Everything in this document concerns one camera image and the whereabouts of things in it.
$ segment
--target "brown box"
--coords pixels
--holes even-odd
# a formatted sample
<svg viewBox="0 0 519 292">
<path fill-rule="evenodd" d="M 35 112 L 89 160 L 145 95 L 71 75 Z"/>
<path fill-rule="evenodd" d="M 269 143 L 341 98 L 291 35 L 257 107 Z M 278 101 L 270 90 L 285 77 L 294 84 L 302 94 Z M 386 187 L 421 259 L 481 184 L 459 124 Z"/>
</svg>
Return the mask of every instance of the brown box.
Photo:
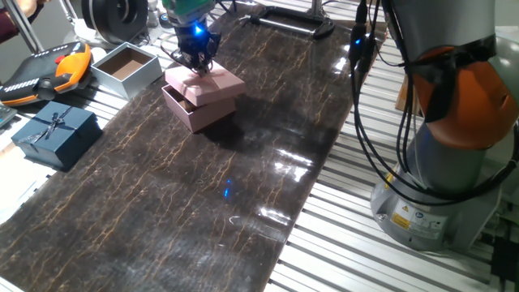
<svg viewBox="0 0 519 292">
<path fill-rule="evenodd" d="M 196 107 L 171 85 L 164 86 L 162 92 L 164 93 L 165 102 L 169 109 L 172 110 L 193 133 L 236 110 L 233 97 Z"/>
<path fill-rule="evenodd" d="M 400 88 L 400 93 L 398 93 L 397 103 L 395 104 L 395 109 L 404 111 L 405 108 L 405 101 L 407 101 L 407 87 L 408 87 L 409 81 L 407 79 L 407 75 L 404 78 L 404 83 L 402 84 L 402 87 Z M 416 94 L 416 89 L 413 92 L 413 103 L 417 105 L 418 98 Z M 419 105 L 414 106 L 413 108 L 413 114 L 416 114 L 419 117 L 423 117 L 422 115 L 422 109 Z"/>
<path fill-rule="evenodd" d="M 161 77 L 162 69 L 157 56 L 124 43 L 93 64 L 92 73 L 100 84 L 131 99 Z"/>
</svg>

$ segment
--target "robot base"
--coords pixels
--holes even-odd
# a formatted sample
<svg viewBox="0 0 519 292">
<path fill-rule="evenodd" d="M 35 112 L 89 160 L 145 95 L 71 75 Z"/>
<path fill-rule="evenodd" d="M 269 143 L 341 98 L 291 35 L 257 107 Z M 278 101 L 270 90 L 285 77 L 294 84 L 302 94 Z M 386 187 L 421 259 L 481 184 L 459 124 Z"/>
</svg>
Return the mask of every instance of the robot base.
<svg viewBox="0 0 519 292">
<path fill-rule="evenodd" d="M 409 175 L 398 173 L 410 181 Z M 442 202 L 413 191 L 396 179 L 392 184 L 415 200 Z M 496 210 L 500 197 L 501 190 L 496 188 L 459 204 L 429 207 L 410 203 L 381 182 L 371 194 L 371 211 L 386 234 L 414 250 L 467 250 Z"/>
</svg>

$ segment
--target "pink box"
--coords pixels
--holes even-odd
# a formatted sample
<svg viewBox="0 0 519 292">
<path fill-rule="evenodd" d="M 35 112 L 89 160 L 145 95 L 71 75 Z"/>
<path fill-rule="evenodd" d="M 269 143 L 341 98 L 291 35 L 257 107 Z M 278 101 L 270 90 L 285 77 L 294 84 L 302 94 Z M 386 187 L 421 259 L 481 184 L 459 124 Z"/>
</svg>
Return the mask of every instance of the pink box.
<svg viewBox="0 0 519 292">
<path fill-rule="evenodd" d="M 236 110 L 233 97 L 216 101 L 209 105 L 195 107 L 189 103 L 189 101 L 186 101 L 182 94 L 171 85 L 164 86 L 162 92 L 164 93 L 165 102 L 169 109 L 172 110 L 193 133 Z"/>
<path fill-rule="evenodd" d="M 245 93 L 245 83 L 216 62 L 203 78 L 180 66 L 166 70 L 165 80 L 195 106 Z"/>
</svg>

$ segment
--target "open box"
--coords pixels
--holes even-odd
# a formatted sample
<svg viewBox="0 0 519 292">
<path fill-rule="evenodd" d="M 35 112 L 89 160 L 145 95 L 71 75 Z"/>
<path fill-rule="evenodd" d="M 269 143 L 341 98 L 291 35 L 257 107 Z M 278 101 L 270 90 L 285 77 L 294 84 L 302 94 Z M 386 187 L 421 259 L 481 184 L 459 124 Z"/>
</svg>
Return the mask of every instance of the open box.
<svg viewBox="0 0 519 292">
<path fill-rule="evenodd" d="M 204 77 L 179 66 L 166 70 L 165 80 L 196 106 L 236 97 L 246 91 L 245 82 L 217 62 L 212 62 L 211 71 Z"/>
<path fill-rule="evenodd" d="M 165 102 L 193 133 L 236 110 L 234 97 L 229 97 L 200 107 L 194 106 L 171 85 L 162 88 Z"/>
<path fill-rule="evenodd" d="M 92 65 L 92 73 L 100 84 L 127 99 L 162 76 L 157 56 L 124 43 Z"/>
</svg>

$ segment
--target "dark marble mat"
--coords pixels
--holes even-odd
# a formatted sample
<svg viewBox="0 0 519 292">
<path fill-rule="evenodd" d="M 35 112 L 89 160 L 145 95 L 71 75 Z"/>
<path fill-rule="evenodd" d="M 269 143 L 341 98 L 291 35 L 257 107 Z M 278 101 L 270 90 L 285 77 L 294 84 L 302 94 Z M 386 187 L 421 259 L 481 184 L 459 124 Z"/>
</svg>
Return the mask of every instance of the dark marble mat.
<svg viewBox="0 0 519 292">
<path fill-rule="evenodd" d="M 242 15 L 261 7 L 240 5 Z M 238 111 L 192 135 L 159 80 L 0 226 L 24 291 L 260 291 L 351 106 L 352 23 L 325 40 L 223 15 Z"/>
</svg>

